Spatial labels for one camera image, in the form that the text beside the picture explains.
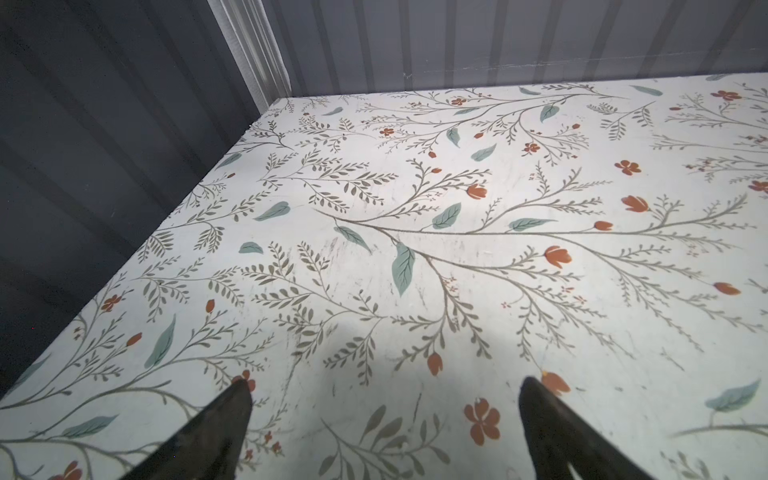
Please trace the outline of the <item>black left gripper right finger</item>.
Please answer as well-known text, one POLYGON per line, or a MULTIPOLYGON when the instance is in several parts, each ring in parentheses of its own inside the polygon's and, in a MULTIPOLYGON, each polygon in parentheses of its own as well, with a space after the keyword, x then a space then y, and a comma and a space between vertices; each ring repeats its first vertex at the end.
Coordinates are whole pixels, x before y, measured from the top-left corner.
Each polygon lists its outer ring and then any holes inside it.
POLYGON ((538 479, 650 477, 536 378, 523 380, 518 407, 538 479))

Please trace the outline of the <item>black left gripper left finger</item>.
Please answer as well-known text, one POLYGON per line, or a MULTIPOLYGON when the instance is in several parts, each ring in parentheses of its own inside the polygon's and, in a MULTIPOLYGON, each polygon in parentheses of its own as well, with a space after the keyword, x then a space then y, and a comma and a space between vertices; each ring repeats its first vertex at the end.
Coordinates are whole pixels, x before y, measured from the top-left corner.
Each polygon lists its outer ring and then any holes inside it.
POLYGON ((233 479, 251 412, 237 380, 123 479, 233 479))

